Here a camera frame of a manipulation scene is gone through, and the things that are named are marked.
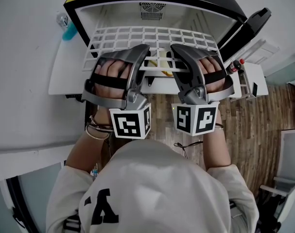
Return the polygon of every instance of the shirt sleeve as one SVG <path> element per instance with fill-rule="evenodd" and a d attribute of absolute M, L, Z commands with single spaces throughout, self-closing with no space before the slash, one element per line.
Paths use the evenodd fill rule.
<path fill-rule="evenodd" d="M 253 233 L 259 219 L 259 211 L 252 192 L 245 184 L 235 165 L 215 167 L 208 170 L 208 174 L 217 179 L 225 187 L 230 201 L 233 201 L 241 216 L 231 217 L 231 232 Z"/>
<path fill-rule="evenodd" d="M 47 233 L 62 232 L 64 220 L 77 214 L 79 202 L 92 182 L 85 171 L 69 166 L 60 170 L 47 205 Z"/>

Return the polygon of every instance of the person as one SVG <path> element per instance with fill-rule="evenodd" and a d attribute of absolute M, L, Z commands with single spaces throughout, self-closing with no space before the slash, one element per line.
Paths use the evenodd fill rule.
<path fill-rule="evenodd" d="M 221 70 L 211 57 L 198 61 L 203 72 Z M 127 78 L 131 66 L 109 60 L 95 72 Z M 224 80 L 208 84 L 222 89 Z M 123 90 L 96 84 L 101 97 L 121 99 Z M 99 125 L 111 125 L 109 111 L 100 107 Z M 216 122 L 221 124 L 218 111 Z M 73 147 L 56 179 L 47 206 L 48 233 L 63 232 L 76 216 L 86 233 L 253 233 L 259 218 L 254 196 L 235 165 L 231 165 L 224 131 L 203 136 L 207 171 L 153 140 L 122 146 L 93 181 L 90 172 L 101 158 L 107 133 L 89 128 Z"/>

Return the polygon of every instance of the hand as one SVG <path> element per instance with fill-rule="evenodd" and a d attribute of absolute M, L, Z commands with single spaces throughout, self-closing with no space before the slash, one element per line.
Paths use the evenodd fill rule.
<path fill-rule="evenodd" d="M 98 65 L 94 72 L 96 74 L 115 78 L 118 77 L 121 73 L 120 78 L 127 79 L 129 77 L 130 70 L 131 64 L 128 64 L 125 67 L 124 61 L 108 60 L 105 62 L 103 66 Z M 100 84 L 95 84 L 93 91 L 97 96 L 108 99 L 122 99 L 125 92 L 125 90 L 122 89 L 111 88 Z M 112 123 L 110 118 L 110 112 L 105 107 L 98 107 L 98 111 L 94 119 L 100 125 L 110 125 Z"/>
<path fill-rule="evenodd" d="M 200 69 L 203 74 L 212 73 L 222 70 L 219 63 L 212 57 L 203 58 L 198 61 Z M 225 79 L 221 79 L 217 82 L 206 84 L 207 93 L 213 93 L 221 91 L 225 83 Z"/>

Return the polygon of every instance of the white grid shelf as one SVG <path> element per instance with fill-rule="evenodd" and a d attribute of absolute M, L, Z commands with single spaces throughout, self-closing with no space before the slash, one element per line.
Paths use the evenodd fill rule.
<path fill-rule="evenodd" d="M 145 66 L 143 62 L 140 70 L 185 72 L 184 69 L 175 68 L 175 63 L 180 60 L 174 57 L 170 48 L 174 43 L 214 50 L 220 56 L 213 37 L 205 33 L 162 27 L 106 27 L 95 30 L 86 51 L 83 71 L 93 70 L 103 53 L 147 44 L 150 46 L 151 56 L 145 58 L 149 60 L 148 65 Z M 167 52 L 171 53 L 171 58 L 166 57 Z M 97 53 L 97 57 L 93 57 L 91 53 Z M 168 62 L 171 62 L 173 68 L 169 67 Z"/>

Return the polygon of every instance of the white t-shirt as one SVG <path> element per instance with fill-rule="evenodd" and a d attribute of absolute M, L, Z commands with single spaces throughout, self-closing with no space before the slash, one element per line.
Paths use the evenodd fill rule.
<path fill-rule="evenodd" d="M 84 171 L 61 169 L 47 232 L 63 232 L 64 220 L 77 211 L 86 233 L 253 233 L 259 218 L 235 165 L 206 172 L 152 140 L 123 146 L 95 181 Z"/>

